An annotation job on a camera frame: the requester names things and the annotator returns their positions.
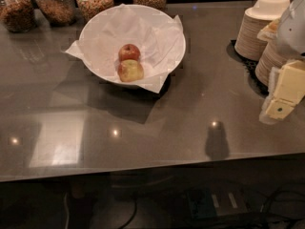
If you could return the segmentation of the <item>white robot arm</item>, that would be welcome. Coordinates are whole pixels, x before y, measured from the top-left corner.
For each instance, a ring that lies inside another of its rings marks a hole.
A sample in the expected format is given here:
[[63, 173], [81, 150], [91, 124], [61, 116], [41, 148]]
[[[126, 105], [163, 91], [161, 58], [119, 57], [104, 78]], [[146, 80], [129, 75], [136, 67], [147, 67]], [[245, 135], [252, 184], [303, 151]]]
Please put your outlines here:
[[281, 17], [265, 26], [257, 38], [275, 45], [285, 58], [272, 66], [268, 96], [259, 115], [265, 124], [285, 119], [305, 96], [305, 0], [293, 0]]

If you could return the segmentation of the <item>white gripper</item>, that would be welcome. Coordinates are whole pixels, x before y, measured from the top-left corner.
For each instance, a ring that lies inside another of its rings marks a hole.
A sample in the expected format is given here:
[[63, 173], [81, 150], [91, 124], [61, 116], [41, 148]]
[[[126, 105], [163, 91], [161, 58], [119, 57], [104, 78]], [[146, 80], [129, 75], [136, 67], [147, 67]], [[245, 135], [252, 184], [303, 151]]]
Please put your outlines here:
[[[279, 19], [275, 19], [257, 34], [259, 40], [275, 39]], [[288, 60], [280, 69], [273, 67], [269, 79], [269, 96], [261, 107], [259, 121], [273, 125], [284, 120], [305, 96], [305, 62]]]

